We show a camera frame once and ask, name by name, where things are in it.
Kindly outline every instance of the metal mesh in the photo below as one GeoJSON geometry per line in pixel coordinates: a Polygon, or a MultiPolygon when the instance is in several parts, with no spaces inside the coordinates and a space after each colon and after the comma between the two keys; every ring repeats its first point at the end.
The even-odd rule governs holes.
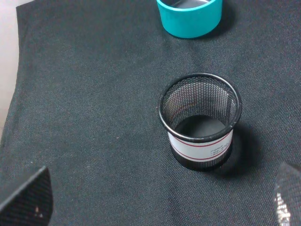
{"type": "Polygon", "coordinates": [[[165,122],[175,129],[191,116],[206,115],[225,126],[233,119],[237,103],[232,89],[214,77],[188,77],[174,84],[162,103],[165,122]]]}
{"type": "Polygon", "coordinates": [[[1,191],[0,226],[47,226],[53,210],[50,174],[43,167],[1,191]]]}
{"type": "Polygon", "coordinates": [[[280,226],[301,225],[301,168],[281,164],[274,191],[275,212],[280,226]]]}

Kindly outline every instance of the white background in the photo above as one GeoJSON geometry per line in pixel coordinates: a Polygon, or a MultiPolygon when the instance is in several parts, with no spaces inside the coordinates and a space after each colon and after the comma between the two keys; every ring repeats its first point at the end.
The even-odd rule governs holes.
{"type": "Polygon", "coordinates": [[[16,85],[19,61],[16,6],[32,0],[0,0],[0,136],[16,85]]]}

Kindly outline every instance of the teal container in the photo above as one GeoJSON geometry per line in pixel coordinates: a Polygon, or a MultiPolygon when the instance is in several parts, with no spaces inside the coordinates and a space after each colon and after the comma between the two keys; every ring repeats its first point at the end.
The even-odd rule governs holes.
{"type": "Polygon", "coordinates": [[[164,29],[179,38],[191,39],[207,34],[222,17],[222,0],[157,0],[157,3],[164,29]]]}

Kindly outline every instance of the cup base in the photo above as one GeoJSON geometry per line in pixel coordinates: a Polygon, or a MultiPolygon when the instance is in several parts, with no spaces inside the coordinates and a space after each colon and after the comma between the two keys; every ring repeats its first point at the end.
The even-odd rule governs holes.
{"type": "Polygon", "coordinates": [[[195,170],[195,171],[212,171],[216,170],[217,168],[221,167],[231,156],[232,149],[235,148],[235,139],[232,140],[230,147],[225,151],[224,154],[222,154],[219,158],[214,159],[212,161],[191,161],[188,160],[175,151],[175,149],[170,145],[171,151],[175,157],[175,159],[184,167],[195,170]]]}

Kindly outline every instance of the dark textured fabric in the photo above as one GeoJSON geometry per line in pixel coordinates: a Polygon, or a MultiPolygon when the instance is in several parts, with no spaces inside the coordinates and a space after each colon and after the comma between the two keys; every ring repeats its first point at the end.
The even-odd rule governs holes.
{"type": "Polygon", "coordinates": [[[277,225],[277,169],[301,164],[300,11],[299,0],[225,0],[218,28],[181,40],[154,0],[18,7],[0,184],[47,165],[52,226],[277,225]],[[241,94],[243,149],[227,175],[181,166],[159,122],[162,89],[192,72],[223,76],[241,94]]]}

